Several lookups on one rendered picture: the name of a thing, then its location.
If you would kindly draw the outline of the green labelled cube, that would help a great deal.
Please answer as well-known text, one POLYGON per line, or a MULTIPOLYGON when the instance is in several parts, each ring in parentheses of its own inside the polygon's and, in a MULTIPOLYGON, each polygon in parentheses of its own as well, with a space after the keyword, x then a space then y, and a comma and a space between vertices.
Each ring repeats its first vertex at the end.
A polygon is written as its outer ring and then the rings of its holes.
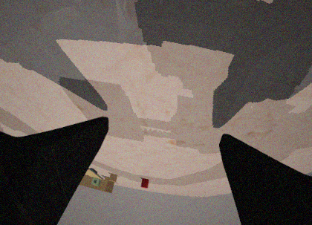
POLYGON ((101 185, 101 180, 100 180, 100 179, 97 179, 96 177, 93 177, 92 185, 94 185, 94 186, 100 186, 100 185, 101 185))

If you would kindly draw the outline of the yellow crosshatched strip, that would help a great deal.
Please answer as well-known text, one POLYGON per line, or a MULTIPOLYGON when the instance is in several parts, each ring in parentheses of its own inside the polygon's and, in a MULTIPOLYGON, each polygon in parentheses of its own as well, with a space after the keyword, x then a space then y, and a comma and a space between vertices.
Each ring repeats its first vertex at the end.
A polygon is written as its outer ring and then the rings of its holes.
POLYGON ((93 172, 90 171, 90 168, 87 170, 87 175, 91 177, 96 177, 97 179, 104 180, 102 177, 100 177, 98 174, 94 174, 93 172))

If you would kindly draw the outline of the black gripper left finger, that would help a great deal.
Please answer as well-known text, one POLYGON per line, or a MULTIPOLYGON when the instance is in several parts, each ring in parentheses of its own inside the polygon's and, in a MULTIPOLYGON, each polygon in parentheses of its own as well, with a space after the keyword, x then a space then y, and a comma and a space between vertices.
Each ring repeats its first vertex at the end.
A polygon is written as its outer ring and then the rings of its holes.
POLYGON ((57 225, 108 133, 108 118, 26 137, 0 132, 0 175, 30 225, 57 225))

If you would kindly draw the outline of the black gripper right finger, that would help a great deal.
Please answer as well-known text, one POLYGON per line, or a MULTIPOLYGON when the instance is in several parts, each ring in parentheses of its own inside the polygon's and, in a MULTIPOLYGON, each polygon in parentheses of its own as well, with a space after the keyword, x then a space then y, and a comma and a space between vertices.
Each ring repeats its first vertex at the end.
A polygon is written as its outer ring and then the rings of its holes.
POLYGON ((223 134, 219 150, 241 225, 308 225, 312 177, 223 134))

